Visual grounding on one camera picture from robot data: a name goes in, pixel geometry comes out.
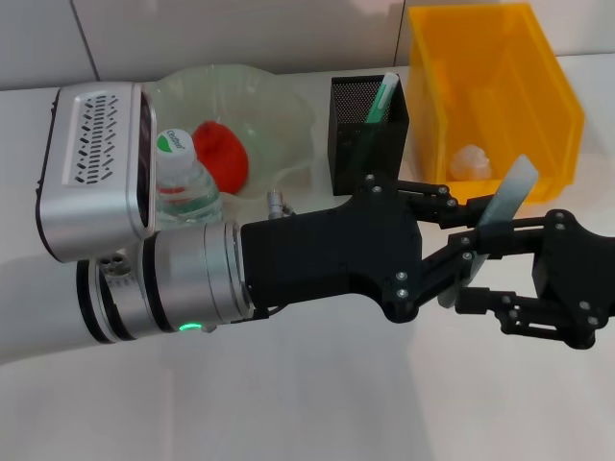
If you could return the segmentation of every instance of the black mesh pen holder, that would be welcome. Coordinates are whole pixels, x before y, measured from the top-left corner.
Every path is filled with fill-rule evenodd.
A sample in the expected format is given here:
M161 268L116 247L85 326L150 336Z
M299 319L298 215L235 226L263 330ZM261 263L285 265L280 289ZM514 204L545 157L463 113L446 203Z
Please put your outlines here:
M329 168L333 195L348 195L357 180L379 171L397 180L406 144L408 116L401 83L380 123L365 123L383 75L332 79Z

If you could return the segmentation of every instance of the white table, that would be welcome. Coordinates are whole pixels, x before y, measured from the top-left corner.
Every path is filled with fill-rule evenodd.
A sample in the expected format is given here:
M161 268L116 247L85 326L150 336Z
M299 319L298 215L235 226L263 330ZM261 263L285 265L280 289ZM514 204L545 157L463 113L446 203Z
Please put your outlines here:
M560 62L587 115L578 177L548 207L522 214L565 207L591 231L615 235L615 55ZM326 163L331 77L383 70L286 76L317 114L318 161L284 190L298 212L343 200L331 196ZM405 68L395 71L406 79ZM55 93L0 93L1 137L18 138L22 152L44 149L27 132L48 130ZM446 243L446 232L421 229L425 254ZM475 285L532 295L530 258L489 262ZM392 325L373 302L344 296L214 334L30 359L0 368L0 458L613 459L613 328L575 352L504 336L492 316L461 317L436 303Z

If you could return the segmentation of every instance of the yellow storage box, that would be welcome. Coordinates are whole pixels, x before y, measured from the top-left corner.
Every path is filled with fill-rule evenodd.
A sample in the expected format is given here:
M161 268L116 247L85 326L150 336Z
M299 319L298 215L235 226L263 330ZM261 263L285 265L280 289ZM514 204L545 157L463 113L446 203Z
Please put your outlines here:
M529 201L555 198L575 175L583 112L531 7L415 7L409 19L406 101L422 180L465 203L492 194L525 154L540 173ZM469 145L488 156L490 180L451 176Z

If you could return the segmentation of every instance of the water bottle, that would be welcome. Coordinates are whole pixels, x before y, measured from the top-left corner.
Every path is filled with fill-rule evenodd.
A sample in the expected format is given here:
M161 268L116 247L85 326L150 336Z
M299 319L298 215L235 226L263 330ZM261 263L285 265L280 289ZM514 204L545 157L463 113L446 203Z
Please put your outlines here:
M156 143L161 229L222 220L222 199L209 171L197 160L190 134L165 130Z

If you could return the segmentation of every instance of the red ball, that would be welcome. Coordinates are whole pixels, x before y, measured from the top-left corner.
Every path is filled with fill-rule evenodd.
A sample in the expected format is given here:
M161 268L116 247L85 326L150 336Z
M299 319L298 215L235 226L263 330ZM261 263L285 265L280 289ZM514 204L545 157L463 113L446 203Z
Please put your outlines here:
M220 192L236 194L248 179L248 155L237 136L224 125L205 122L192 135L196 156Z

